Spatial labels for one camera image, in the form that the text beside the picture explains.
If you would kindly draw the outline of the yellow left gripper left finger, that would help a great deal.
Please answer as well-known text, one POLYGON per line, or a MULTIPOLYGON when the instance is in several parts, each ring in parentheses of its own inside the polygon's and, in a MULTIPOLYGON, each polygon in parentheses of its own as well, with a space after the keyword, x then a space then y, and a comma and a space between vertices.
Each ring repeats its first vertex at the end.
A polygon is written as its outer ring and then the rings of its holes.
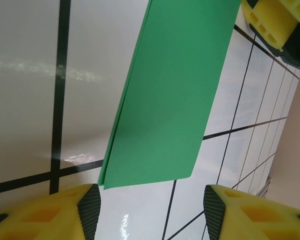
POLYGON ((101 211, 96 183, 0 212, 0 240, 93 240, 101 211))

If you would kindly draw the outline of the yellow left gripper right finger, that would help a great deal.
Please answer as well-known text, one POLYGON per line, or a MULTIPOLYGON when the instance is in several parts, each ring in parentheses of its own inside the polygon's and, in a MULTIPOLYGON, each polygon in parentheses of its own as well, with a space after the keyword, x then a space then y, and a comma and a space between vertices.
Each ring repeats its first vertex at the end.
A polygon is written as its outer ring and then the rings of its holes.
POLYGON ((211 240, 300 240, 300 209, 222 185, 206 185, 211 240))

